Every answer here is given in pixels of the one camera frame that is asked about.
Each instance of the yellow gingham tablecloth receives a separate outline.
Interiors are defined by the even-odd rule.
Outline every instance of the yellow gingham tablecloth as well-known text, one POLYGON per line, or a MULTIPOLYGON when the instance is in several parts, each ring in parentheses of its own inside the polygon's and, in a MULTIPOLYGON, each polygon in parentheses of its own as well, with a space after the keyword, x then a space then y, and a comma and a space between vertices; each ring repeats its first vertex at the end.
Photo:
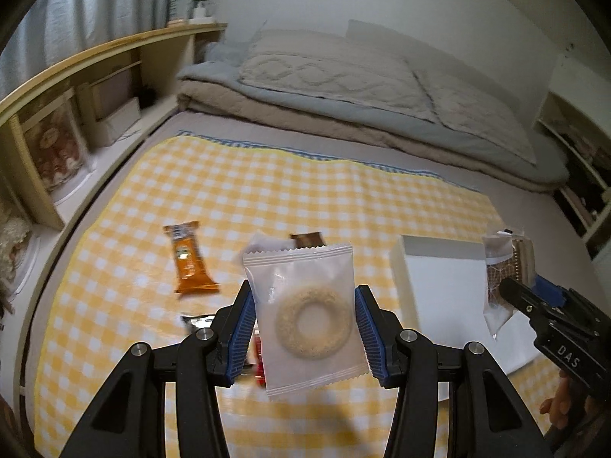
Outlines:
MULTIPOLYGON (((35 442, 44 456, 59 455, 130 345, 180 342, 180 313, 213 313, 233 302, 244 275, 231 259, 256 230, 277 237, 321 231, 328 244, 351 242, 356 283, 369 284, 381 308, 399 312, 388 254, 400 234, 479 241, 488 221, 499 220, 486 196, 434 174, 311 158, 179 136, 139 160, 83 235, 54 298, 35 391, 35 442), (219 294, 184 299, 173 292, 163 226, 190 220, 200 221, 199 245, 219 294)), ((539 359, 511 379, 538 413, 556 374, 539 359)), ((253 379, 217 393, 233 457, 381 457, 396 399, 396 390, 383 390, 371 375, 280 401, 253 379)), ((173 396, 169 385, 168 457, 178 456, 173 396)), ((447 431, 442 404, 440 457, 447 431)))

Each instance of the white wrapper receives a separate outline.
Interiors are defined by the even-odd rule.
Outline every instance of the white wrapper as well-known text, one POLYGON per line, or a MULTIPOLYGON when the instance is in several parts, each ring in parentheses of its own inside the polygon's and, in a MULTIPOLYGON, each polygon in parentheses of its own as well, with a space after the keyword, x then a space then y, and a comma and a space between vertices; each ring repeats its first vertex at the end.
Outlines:
POLYGON ((295 247, 294 239, 280 239, 271 237, 261 231, 255 232, 251 240, 233 257, 233 263, 238 267, 242 267, 242 258, 248 253, 255 252, 279 252, 284 250, 292 250, 295 247))
POLYGON ((369 372, 354 312, 352 246, 251 253, 244 268, 269 396, 369 372))

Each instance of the window curtain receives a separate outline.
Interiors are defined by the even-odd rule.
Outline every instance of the window curtain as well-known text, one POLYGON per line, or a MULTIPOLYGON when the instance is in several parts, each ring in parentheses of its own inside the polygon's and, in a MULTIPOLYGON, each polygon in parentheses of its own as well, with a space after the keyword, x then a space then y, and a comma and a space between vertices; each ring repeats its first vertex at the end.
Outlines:
POLYGON ((167 7, 168 0, 37 0, 0 55, 0 98, 75 53, 165 27, 167 7))

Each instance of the donut-shaped biscuit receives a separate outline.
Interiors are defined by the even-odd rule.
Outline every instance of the donut-shaped biscuit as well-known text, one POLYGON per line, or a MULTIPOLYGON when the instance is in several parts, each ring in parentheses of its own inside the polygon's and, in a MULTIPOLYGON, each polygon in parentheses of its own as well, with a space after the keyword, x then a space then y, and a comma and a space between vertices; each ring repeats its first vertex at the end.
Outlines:
POLYGON ((337 292, 327 287, 306 287, 280 302, 276 314, 276 336, 280 344, 295 356, 319 360, 346 344, 353 320, 354 311, 337 292), (325 308, 331 322, 325 332, 304 336, 299 331, 297 321, 303 309, 311 304, 325 308))

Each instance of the finger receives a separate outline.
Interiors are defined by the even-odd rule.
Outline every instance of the finger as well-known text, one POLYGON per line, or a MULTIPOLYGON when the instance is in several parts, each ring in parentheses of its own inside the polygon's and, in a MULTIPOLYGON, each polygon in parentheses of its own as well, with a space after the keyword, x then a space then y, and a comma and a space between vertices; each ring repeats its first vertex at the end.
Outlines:
POLYGON ((602 406, 599 404, 599 402, 591 396, 588 396, 586 398, 584 408, 585 414, 588 416, 600 413, 600 411, 602 410, 602 406))
POLYGON ((541 403, 541 406, 539 407, 539 413, 541 415, 549 413, 549 408, 552 407, 552 401, 554 400, 552 398, 549 398, 549 399, 546 399, 543 403, 541 403))
POLYGON ((554 401, 552 401, 552 405, 549 408, 549 421, 552 424, 558 421, 560 417, 564 415, 560 411, 560 405, 567 401, 570 404, 571 395, 569 394, 569 379, 564 378, 560 379, 560 384, 558 384, 558 388, 554 396, 554 401))
POLYGON ((567 417, 566 415, 563 415, 562 417, 560 417, 556 423, 554 424, 554 426, 558 429, 558 430, 562 430, 564 429, 569 423, 569 417, 567 417))
POLYGON ((562 413, 563 415, 566 415, 570 409, 571 409, 571 400, 570 399, 565 399, 564 401, 561 401, 560 404, 558 405, 558 410, 560 410, 560 413, 562 413))

